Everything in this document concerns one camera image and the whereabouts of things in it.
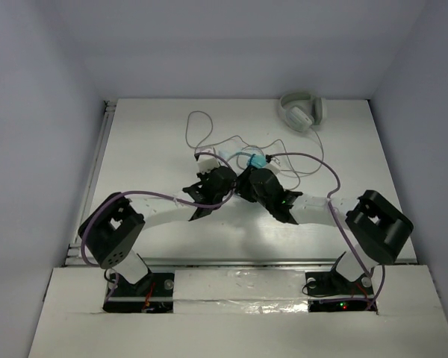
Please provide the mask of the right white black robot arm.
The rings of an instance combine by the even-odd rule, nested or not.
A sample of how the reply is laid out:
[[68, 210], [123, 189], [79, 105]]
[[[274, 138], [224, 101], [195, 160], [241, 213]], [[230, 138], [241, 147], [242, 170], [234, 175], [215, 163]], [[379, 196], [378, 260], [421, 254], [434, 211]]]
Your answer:
[[372, 293], [376, 266], [391, 266], [411, 235], [412, 222], [375, 190], [353, 199], [316, 197], [284, 189], [266, 168], [247, 168], [237, 177], [237, 194], [257, 202], [284, 224], [320, 224], [336, 227], [355, 245], [341, 254], [328, 271], [306, 275], [302, 291], [313, 298]]

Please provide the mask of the teal cat ear headphones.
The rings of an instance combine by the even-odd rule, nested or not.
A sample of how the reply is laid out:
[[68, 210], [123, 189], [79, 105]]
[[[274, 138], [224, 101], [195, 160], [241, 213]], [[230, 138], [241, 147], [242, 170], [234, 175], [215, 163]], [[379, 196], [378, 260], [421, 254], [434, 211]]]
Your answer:
[[265, 167], [267, 164], [265, 156], [256, 151], [224, 151], [219, 150], [217, 152], [228, 163], [234, 161], [236, 167], [241, 170], [246, 169], [248, 166], [253, 166], [257, 169]]

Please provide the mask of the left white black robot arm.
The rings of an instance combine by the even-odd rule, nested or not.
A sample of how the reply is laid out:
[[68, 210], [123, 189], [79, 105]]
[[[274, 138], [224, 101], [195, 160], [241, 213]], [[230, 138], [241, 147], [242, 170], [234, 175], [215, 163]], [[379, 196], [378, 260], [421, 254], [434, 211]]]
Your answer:
[[210, 215], [232, 196], [236, 173], [219, 166], [198, 174], [199, 181], [177, 195], [133, 190], [109, 195], [78, 229], [83, 261], [111, 273], [111, 291], [144, 296], [153, 273], [133, 246], [145, 229], [172, 222], [189, 222]]

